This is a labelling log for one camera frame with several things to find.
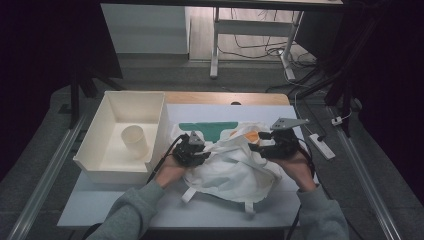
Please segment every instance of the white bin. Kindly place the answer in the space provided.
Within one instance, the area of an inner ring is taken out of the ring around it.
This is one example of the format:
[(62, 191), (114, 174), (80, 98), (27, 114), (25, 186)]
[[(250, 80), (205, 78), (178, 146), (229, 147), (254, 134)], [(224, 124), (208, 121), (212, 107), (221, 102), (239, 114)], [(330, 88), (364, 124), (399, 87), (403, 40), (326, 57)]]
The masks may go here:
[[(140, 159), (121, 138), (130, 125), (142, 127), (147, 140)], [(95, 183), (143, 184), (169, 147), (167, 131), (164, 93), (106, 91), (74, 161)]]

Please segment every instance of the white cup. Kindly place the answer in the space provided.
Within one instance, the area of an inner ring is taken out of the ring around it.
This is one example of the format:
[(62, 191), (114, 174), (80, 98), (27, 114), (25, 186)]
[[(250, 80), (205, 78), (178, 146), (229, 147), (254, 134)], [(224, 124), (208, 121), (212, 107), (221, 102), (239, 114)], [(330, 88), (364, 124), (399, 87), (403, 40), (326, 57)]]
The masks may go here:
[(143, 128), (137, 125), (126, 127), (121, 133), (122, 141), (135, 159), (144, 157), (149, 152)]

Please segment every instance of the gray sleeve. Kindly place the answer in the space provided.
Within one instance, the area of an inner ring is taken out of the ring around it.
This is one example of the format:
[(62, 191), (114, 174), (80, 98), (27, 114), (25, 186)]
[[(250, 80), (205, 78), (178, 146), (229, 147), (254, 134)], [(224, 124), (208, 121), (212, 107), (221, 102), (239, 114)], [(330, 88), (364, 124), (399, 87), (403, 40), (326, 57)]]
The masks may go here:
[(338, 202), (329, 200), (320, 185), (315, 191), (297, 195), (302, 204), (299, 223), (306, 239), (349, 239), (346, 219)]
[(164, 190), (155, 182), (129, 189), (116, 200), (105, 222), (87, 239), (139, 239), (157, 213), (156, 203)]

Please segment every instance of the green object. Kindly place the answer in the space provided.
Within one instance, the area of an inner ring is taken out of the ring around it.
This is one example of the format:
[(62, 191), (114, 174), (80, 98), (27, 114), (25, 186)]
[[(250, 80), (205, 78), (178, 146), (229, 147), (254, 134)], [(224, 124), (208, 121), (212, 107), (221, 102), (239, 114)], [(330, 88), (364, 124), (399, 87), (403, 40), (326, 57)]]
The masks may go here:
[(183, 131), (200, 131), (203, 133), (205, 141), (217, 142), (221, 132), (225, 129), (234, 129), (238, 122), (202, 122), (202, 123), (180, 123), (179, 127)]

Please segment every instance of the person's arm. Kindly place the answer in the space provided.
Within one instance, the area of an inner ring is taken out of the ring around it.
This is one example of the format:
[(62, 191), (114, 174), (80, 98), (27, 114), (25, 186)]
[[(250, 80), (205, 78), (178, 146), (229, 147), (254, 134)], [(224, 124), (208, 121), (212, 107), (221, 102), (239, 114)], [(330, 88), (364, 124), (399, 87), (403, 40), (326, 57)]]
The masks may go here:
[(280, 165), (299, 191), (302, 208), (299, 222), (306, 239), (349, 239), (349, 231), (339, 204), (329, 200), (311, 175), (307, 159), (299, 151), (290, 159), (269, 159)]
[(87, 239), (139, 239), (157, 213), (156, 204), (168, 185), (184, 175), (172, 156), (167, 157), (156, 178), (139, 190), (125, 192), (113, 204), (105, 222)]

